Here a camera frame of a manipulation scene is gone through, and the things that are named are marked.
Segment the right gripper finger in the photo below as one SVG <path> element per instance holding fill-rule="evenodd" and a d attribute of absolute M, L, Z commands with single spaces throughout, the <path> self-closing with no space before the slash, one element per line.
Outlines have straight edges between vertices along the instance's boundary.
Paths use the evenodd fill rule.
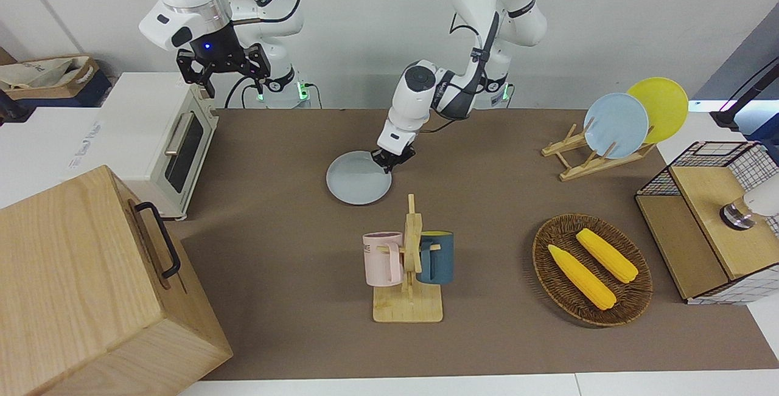
<path fill-rule="evenodd" d="M 257 88 L 257 93 L 264 93 L 264 85 L 271 75 L 270 61 L 264 47 L 255 43 L 244 49 L 245 57 L 241 61 L 241 73 L 250 78 Z"/>
<path fill-rule="evenodd" d="M 177 66 L 181 72 L 184 82 L 187 85 L 197 85 L 202 90 L 206 91 L 209 99 L 214 99 L 216 91 L 211 83 L 211 75 L 214 74 L 215 64 L 212 61 L 204 61 L 203 69 L 195 71 L 192 68 L 192 64 L 200 63 L 202 60 L 198 60 L 197 55 L 192 50 L 178 49 L 177 50 Z"/>

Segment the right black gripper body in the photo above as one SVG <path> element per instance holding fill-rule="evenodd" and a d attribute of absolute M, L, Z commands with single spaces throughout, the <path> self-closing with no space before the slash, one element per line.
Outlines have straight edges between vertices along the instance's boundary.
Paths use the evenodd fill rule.
<path fill-rule="evenodd" d="M 244 49 L 232 23 L 193 40 L 191 48 L 195 61 L 203 66 L 202 72 L 205 72 L 206 68 L 209 68 L 212 74 L 242 72 L 246 66 Z"/>

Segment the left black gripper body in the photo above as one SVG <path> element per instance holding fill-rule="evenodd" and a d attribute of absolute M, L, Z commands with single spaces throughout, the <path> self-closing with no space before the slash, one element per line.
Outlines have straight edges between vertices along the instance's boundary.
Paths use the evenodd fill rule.
<path fill-rule="evenodd" d="M 377 150 L 372 151 L 372 160 L 376 163 L 376 165 L 381 166 L 382 165 L 392 165 L 393 161 L 401 159 L 406 162 L 410 158 L 414 157 L 416 155 L 416 150 L 412 145 L 407 145 L 404 147 L 400 155 L 395 155 L 389 150 L 385 150 L 384 148 L 378 148 Z"/>

